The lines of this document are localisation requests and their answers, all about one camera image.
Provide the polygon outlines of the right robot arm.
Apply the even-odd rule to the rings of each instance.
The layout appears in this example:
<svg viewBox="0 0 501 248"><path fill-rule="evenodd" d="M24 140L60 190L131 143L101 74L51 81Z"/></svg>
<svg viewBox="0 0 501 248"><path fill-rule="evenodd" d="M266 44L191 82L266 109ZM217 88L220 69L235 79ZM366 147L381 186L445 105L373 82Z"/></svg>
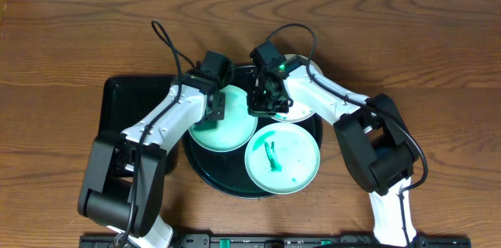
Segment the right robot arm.
<svg viewBox="0 0 501 248"><path fill-rule="evenodd" d="M272 117L294 104L307 106L334 129L349 174L369 193L374 235L385 246L411 247L413 165L425 161L394 101L360 95L331 81L303 56L253 56L255 84L248 100L253 116Z"/></svg>

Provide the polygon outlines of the mint green plate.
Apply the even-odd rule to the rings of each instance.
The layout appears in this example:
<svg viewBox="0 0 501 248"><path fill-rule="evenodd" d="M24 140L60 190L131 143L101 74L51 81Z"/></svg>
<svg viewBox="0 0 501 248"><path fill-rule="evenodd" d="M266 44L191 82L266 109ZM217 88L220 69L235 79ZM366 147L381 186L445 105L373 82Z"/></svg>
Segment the mint green plate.
<svg viewBox="0 0 501 248"><path fill-rule="evenodd" d="M247 112L247 93L234 85L221 90L225 95L222 120L194 124L189 134L200 146L213 152L229 152L247 143L254 134L258 119Z"/></svg>
<svg viewBox="0 0 501 248"><path fill-rule="evenodd" d="M290 123L269 124L247 143L244 163L260 189L277 195L298 192L316 176L319 146L304 128Z"/></svg>

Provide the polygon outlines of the white plate with green smear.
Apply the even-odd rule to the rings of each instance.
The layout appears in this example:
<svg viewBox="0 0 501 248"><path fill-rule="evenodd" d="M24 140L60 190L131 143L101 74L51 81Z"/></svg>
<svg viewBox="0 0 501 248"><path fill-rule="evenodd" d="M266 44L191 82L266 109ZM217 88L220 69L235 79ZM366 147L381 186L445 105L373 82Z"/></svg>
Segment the white plate with green smear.
<svg viewBox="0 0 501 248"><path fill-rule="evenodd" d="M295 56L298 56L301 58L301 61L305 63L307 60L306 56L298 55L298 54L286 54L285 57L287 60L293 59ZM320 67L315 63L314 61L311 62L311 64L314 66L314 68L321 74L323 75L322 70ZM289 112L288 113L276 113L272 119L277 120L279 122L286 122L286 123L297 123L303 120L308 119L314 115L314 112L309 109L306 105L300 104L299 102L295 102L291 107L289 107Z"/></svg>

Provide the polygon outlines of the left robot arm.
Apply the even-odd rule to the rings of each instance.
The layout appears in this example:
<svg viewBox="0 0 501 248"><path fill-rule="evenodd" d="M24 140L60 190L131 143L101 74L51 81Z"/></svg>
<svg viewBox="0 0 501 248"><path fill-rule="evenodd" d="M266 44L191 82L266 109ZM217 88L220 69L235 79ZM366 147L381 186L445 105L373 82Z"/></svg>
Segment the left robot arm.
<svg viewBox="0 0 501 248"><path fill-rule="evenodd" d="M113 228L115 247L167 247L172 228L160 217L166 160L192 125L223 116L221 76L182 74L143 119L92 143L77 211Z"/></svg>

